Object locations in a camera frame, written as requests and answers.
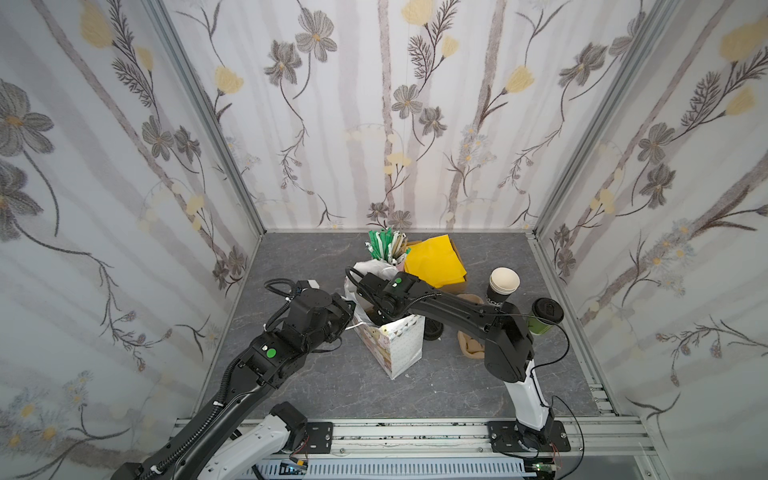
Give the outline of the green paper cup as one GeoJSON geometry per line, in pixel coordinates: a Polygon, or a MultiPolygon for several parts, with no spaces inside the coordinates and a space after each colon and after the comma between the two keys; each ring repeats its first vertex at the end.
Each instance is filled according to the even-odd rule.
{"type": "Polygon", "coordinates": [[[529,318],[527,326],[531,334],[540,336],[552,328],[552,323],[538,318],[529,318]]]}

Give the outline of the white patterned paper bag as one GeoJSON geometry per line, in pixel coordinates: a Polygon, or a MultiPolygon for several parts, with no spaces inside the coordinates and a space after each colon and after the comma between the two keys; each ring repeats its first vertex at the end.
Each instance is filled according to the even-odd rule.
{"type": "Polygon", "coordinates": [[[394,380],[422,358],[425,317],[409,315],[397,321],[376,325],[374,306],[365,300],[348,278],[345,298],[356,303],[350,328],[364,342],[387,376],[394,380]]]}

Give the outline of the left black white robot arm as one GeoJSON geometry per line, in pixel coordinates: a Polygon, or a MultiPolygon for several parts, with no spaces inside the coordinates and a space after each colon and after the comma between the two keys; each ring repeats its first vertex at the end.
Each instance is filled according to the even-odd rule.
{"type": "Polygon", "coordinates": [[[336,341],[355,302],[309,288],[288,298],[263,333],[225,368],[215,395],[156,453],[126,462],[114,479],[195,479],[260,403],[299,371],[324,343],[336,341]]]}

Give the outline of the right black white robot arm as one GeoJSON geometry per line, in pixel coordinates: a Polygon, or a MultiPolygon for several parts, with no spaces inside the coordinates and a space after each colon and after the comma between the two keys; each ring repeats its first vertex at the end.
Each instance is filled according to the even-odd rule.
{"type": "Polygon", "coordinates": [[[466,333],[484,347],[486,370],[506,385],[515,408],[515,436],[523,449],[540,449],[563,439],[551,404],[537,378],[534,338],[520,310],[509,302],[496,307],[472,303],[400,273],[392,280],[373,274],[354,283],[372,305],[373,319],[389,325],[420,315],[466,333]]]}

